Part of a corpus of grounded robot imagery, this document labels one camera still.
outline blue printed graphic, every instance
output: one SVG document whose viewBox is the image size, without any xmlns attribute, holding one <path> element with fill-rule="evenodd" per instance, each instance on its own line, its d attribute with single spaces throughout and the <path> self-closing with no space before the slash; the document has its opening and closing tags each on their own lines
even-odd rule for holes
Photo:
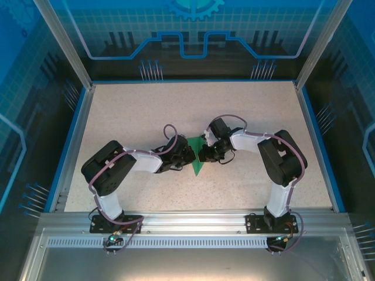
<svg viewBox="0 0 375 281">
<path fill-rule="evenodd" d="M 34 3 L 32 0 L 0 0 L 0 8 L 7 8 L 17 24 L 28 30 L 35 18 Z"/>
<path fill-rule="evenodd" d="M 21 140 L 21 146 L 22 146 L 22 151 L 21 151 L 20 155 L 18 156 L 16 165 L 13 169 L 11 177 L 8 180 L 8 183 L 5 187 L 4 193 L 3 193 L 2 197 L 1 197 L 1 200 L 0 200 L 0 213 L 1 213 L 2 209 L 4 208 L 6 199 L 8 198 L 9 192 L 11 191 L 11 188 L 13 186 L 13 182 L 16 179 L 16 176 L 18 174 L 18 170 L 19 170 L 19 168 L 22 164 L 23 158 L 25 157 L 27 148 L 26 148 L 25 135 L 23 134 L 23 131 L 21 130 L 21 128 L 18 127 L 16 124 L 12 123 L 7 117 L 5 117 L 2 114 L 0 114 L 0 120 L 5 122 L 5 124 L 7 124 L 9 127 L 11 127 L 11 129 L 19 135 L 19 138 Z"/>
<path fill-rule="evenodd" d="M 168 7 L 77 11 L 63 0 L 66 10 L 57 14 L 78 52 L 93 60 L 132 60 L 150 42 L 161 42 L 164 49 L 179 44 L 184 59 L 203 59 L 209 45 L 226 46 L 221 35 L 239 42 L 237 46 L 243 45 L 256 59 L 295 59 L 309 53 L 331 12 L 327 0 L 316 8 L 228 8 L 229 1 L 208 0 L 164 4 Z M 110 42 L 113 48 L 108 52 Z M 193 45 L 202 53 L 191 51 L 188 46 Z"/>
<path fill-rule="evenodd" d="M 362 149 L 363 153 L 366 157 L 366 160 L 370 166 L 371 171 L 373 172 L 373 175 L 375 177 L 375 164 L 374 160 L 371 158 L 371 155 L 368 150 L 368 144 L 369 144 L 369 137 L 370 134 L 375 131 L 375 122 L 373 122 L 364 132 L 364 137 L 363 137 L 363 144 L 362 144 Z"/>
<path fill-rule="evenodd" d="M 169 11 L 176 16 L 182 16 L 184 20 L 203 20 L 213 12 L 218 12 L 219 5 L 223 4 L 223 0 L 166 0 Z"/>
</svg>

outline robotic arm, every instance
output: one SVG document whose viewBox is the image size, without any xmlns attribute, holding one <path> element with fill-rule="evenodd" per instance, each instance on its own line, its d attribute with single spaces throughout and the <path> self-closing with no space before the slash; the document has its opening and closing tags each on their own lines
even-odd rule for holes
<svg viewBox="0 0 375 281">
<path fill-rule="evenodd" d="M 307 161 L 299 150 L 290 134 L 281 130 L 274 134 L 288 142 L 301 156 L 305 168 Z M 209 125 L 209 131 L 202 135 L 207 144 L 203 145 L 198 154 L 201 162 L 230 162 L 225 159 L 226 152 L 235 150 L 247 150 L 259 153 L 264 162 L 267 174 L 272 180 L 270 199 L 264 208 L 264 222 L 270 230 L 277 228 L 283 222 L 284 215 L 288 215 L 287 201 L 291 191 L 292 181 L 301 175 L 301 164 L 294 153 L 283 143 L 273 138 L 250 135 L 243 128 L 230 129 L 219 118 Z"/>
<path fill-rule="evenodd" d="M 175 128 L 174 130 L 176 135 L 170 138 L 165 146 L 150 151 L 130 150 L 112 140 L 83 165 L 81 172 L 89 183 L 91 192 L 94 193 L 99 211 L 103 215 L 102 220 L 109 225 L 101 233 L 108 233 L 106 231 L 109 230 L 117 235 L 125 225 L 135 221 L 134 217 L 129 218 L 124 215 L 116 192 L 130 170 L 150 173 L 179 171 L 196 159 L 194 151 L 188 145 L 188 140 L 183 135 L 178 135 Z M 285 130 L 274 135 L 249 133 L 244 128 L 231 129 L 221 118 L 218 118 L 211 122 L 202 138 L 206 140 L 206 144 L 198 153 L 200 162 L 227 164 L 232 159 L 222 162 L 226 158 L 226 152 L 232 151 L 234 155 L 235 150 L 247 150 L 261 155 L 267 174 L 272 180 L 271 195 L 264 208 L 264 216 L 262 218 L 252 216 L 255 227 L 253 222 L 251 227 L 257 232 L 249 232 L 250 227 L 247 230 L 248 233 L 284 233 L 278 231 L 280 229 L 285 231 L 285 224 L 295 222 L 295 217 L 291 220 L 288 208 L 293 188 L 292 181 L 300 179 L 304 168 L 307 167 L 305 157 L 290 134 Z"/>
<path fill-rule="evenodd" d="M 130 170 L 163 173 L 168 170 L 181 170 L 183 166 L 195 160 L 194 151 L 188 145 L 188 140 L 182 135 L 178 135 L 172 149 L 164 153 L 171 148 L 174 141 L 175 136 L 169 140 L 167 145 L 151 150 L 149 154 L 135 151 L 124 155 L 104 171 L 93 184 L 98 194 L 102 213 L 106 214 L 111 220 L 123 221 L 123 210 L 118 202 L 116 189 Z M 86 181 L 89 183 L 116 155 L 129 150 L 116 140 L 107 143 L 83 164 L 81 172 Z"/>
</svg>

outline gear icon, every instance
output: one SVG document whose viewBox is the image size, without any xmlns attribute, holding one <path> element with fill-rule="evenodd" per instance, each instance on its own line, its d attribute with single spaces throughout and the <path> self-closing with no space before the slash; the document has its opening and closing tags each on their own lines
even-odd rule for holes
<svg viewBox="0 0 375 281">
<path fill-rule="evenodd" d="M 35 8 L 32 0 L 1 0 L 0 8 L 7 7 L 13 19 L 22 29 L 27 30 L 35 17 Z"/>
<path fill-rule="evenodd" d="M 183 20 L 192 21 L 205 16 L 212 16 L 213 12 L 219 11 L 219 6 L 224 5 L 223 0 L 166 0 L 166 5 L 171 13 L 182 16 Z"/>
</svg>

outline metal frame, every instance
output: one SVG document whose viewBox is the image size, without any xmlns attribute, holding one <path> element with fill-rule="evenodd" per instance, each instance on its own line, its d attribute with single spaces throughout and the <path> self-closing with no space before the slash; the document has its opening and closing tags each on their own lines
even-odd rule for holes
<svg viewBox="0 0 375 281">
<path fill-rule="evenodd" d="M 61 173 L 57 182 L 56 190 L 53 195 L 52 203 L 48 210 L 49 212 L 55 211 L 60 193 L 68 192 L 70 188 L 74 173 L 74 167 L 76 166 L 78 153 L 81 147 L 84 128 L 86 127 L 88 113 L 90 112 L 91 102 L 93 101 L 94 92 L 95 86 L 93 86 L 90 90 L 86 90 L 86 92 L 84 93 L 82 105 L 76 120 L 76 126 L 74 127 L 74 131 L 71 136 L 63 167 L 61 169 Z"/>
<path fill-rule="evenodd" d="M 300 212 L 305 221 L 304 236 L 306 237 L 340 237 L 342 239 L 343 251 L 348 261 L 358 265 L 357 257 L 353 252 L 355 249 L 355 239 L 353 229 L 346 213 L 334 213 L 327 208 L 300 208 L 295 209 Z M 261 244 L 251 247 L 241 241 L 257 239 L 262 241 L 269 235 L 246 234 L 244 216 L 249 213 L 262 214 L 262 209 L 231 210 L 231 211 L 187 211 L 187 212 L 163 212 L 163 213 L 137 213 L 145 217 L 142 231 L 137 235 L 138 248 L 163 248 L 162 246 L 148 245 L 142 241 L 150 239 L 164 239 L 170 241 L 168 248 L 264 248 Z M 21 274 L 21 281 L 36 280 L 42 266 L 46 248 L 56 248 L 55 242 L 62 241 L 64 245 L 58 248 L 100 248 L 99 242 L 91 241 L 98 238 L 105 238 L 108 235 L 90 234 L 88 229 L 90 221 L 88 213 L 43 213 L 40 216 L 28 257 Z M 183 238 L 189 241 L 205 241 L 225 239 L 231 241 L 230 246 L 212 245 L 203 246 L 198 244 L 178 245 L 174 241 Z M 85 245 L 77 246 L 64 242 L 88 241 Z M 359 266 L 349 266 L 353 280 L 363 280 Z"/>
<path fill-rule="evenodd" d="M 332 39 L 333 34 L 338 28 L 342 18 L 345 16 L 346 11 L 349 9 L 352 0 L 338 0 L 336 6 L 334 7 L 332 13 L 330 14 L 327 23 L 325 24 L 322 32 L 320 33 L 314 47 L 311 50 L 309 57 L 307 58 L 301 72 L 296 80 L 297 89 L 301 90 L 305 85 L 308 77 L 310 76 L 312 70 L 316 66 L 318 60 L 320 59 L 322 53 L 324 52 L 326 46 Z"/>
<path fill-rule="evenodd" d="M 351 251 L 353 251 L 354 253 L 354 257 L 352 257 L 352 260 L 356 261 L 355 266 L 357 266 L 359 270 L 364 273 L 367 280 L 374 280 L 374 276 L 371 274 L 371 271 L 369 271 L 369 269 L 367 268 L 366 262 L 363 259 L 363 255 L 360 250 L 359 244 L 357 243 L 356 237 L 355 236 L 348 237 L 348 240 L 349 240 L 348 242 L 350 246 L 352 247 Z"/>
<path fill-rule="evenodd" d="M 73 44 L 68 37 L 68 34 L 66 33 L 63 25 L 57 17 L 56 12 L 52 8 L 50 2 L 48 0 L 34 0 L 34 3 L 37 6 L 39 12 L 42 14 L 42 17 L 46 21 L 49 29 L 60 45 L 73 70 L 76 72 L 83 87 L 90 90 L 93 82 L 91 81 L 90 76 L 84 68 L 81 59 L 79 58 Z"/>
</svg>

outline blue frame edge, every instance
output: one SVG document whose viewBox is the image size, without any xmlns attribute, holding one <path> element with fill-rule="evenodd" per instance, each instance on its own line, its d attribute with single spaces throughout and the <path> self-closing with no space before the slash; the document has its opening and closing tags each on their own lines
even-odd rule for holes
<svg viewBox="0 0 375 281">
<path fill-rule="evenodd" d="M 327 150 L 326 150 L 326 147 L 325 147 L 324 142 L 323 142 L 323 137 L 321 135 L 321 132 L 319 131 L 318 122 L 316 121 L 315 115 L 313 113 L 312 105 L 311 105 L 311 102 L 310 102 L 310 99 L 309 99 L 309 96 L 308 96 L 308 93 L 307 93 L 307 90 L 306 90 L 305 86 L 302 87 L 302 93 L 304 95 L 304 99 L 306 101 L 307 109 L 308 109 L 309 115 L 311 117 L 311 122 L 312 122 L 312 126 L 314 128 L 314 133 L 316 135 L 316 138 L 318 139 L 318 144 L 319 144 L 319 147 L 320 147 L 321 152 L 322 152 L 323 161 L 324 161 L 324 164 L 326 165 L 329 181 L 332 185 L 332 191 L 333 191 L 333 195 L 335 197 L 334 199 L 336 200 L 339 212 L 345 213 L 346 210 L 345 210 L 342 198 L 341 198 L 339 186 L 338 186 L 338 183 L 336 182 L 335 175 L 333 174 L 332 166 L 331 166 L 330 161 L 328 159 Z"/>
<path fill-rule="evenodd" d="M 66 160 L 66 154 L 70 146 L 71 137 L 73 136 L 74 129 L 76 128 L 76 125 L 77 125 L 78 115 L 80 113 L 85 95 L 86 95 L 86 88 L 83 87 L 80 98 L 78 100 L 78 104 L 76 106 L 76 110 L 73 115 L 73 119 L 71 120 L 68 135 L 66 136 L 66 140 L 65 140 L 63 151 L 61 153 L 59 164 L 57 165 L 56 173 L 54 174 L 53 182 L 52 182 L 51 189 L 49 191 L 49 195 L 48 195 L 47 202 L 46 202 L 45 209 L 44 209 L 45 213 L 49 213 L 49 209 L 51 208 L 54 193 L 56 192 L 57 184 L 59 183 L 59 180 L 60 180 L 61 172 L 64 166 L 64 162 Z"/>
<path fill-rule="evenodd" d="M 159 84 L 159 83 L 194 83 L 194 82 L 273 82 L 273 81 L 295 81 L 291 79 L 191 79 L 191 80 L 93 80 L 93 84 Z"/>
</svg>

